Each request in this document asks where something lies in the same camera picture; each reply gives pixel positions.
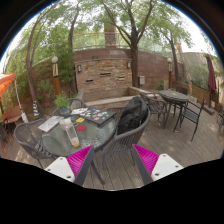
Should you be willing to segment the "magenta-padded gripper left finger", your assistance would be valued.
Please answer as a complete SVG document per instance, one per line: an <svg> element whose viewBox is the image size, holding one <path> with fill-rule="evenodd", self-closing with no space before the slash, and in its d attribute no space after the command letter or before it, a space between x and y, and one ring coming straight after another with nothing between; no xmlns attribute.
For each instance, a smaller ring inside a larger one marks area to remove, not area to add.
<svg viewBox="0 0 224 224"><path fill-rule="evenodd" d="M94 146L90 145L69 157L59 157L46 171L69 182L82 186L94 156Z"/></svg>

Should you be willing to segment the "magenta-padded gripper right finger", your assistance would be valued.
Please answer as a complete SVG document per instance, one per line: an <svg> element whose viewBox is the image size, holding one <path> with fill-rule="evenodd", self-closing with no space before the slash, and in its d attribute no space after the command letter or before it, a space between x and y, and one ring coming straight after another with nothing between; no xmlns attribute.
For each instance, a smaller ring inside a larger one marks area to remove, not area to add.
<svg viewBox="0 0 224 224"><path fill-rule="evenodd" d="M145 185L183 169L168 154L156 154L142 146L132 145L132 156Z"/></svg>

